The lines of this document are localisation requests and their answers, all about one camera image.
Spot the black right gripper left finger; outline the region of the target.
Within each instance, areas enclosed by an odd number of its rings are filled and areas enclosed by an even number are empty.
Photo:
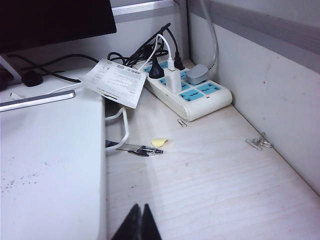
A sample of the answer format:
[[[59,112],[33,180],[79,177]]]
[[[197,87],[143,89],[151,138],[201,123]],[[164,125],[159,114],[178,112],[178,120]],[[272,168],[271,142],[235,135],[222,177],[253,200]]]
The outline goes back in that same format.
[[[136,203],[121,223],[112,240],[141,240],[142,239],[142,213]]]

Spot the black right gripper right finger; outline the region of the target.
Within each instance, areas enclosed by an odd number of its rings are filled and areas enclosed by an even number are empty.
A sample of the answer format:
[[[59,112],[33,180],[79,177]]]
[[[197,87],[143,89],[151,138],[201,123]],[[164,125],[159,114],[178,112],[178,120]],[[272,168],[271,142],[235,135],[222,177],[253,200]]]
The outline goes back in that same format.
[[[155,219],[148,204],[144,205],[141,221],[142,240],[162,240]]]

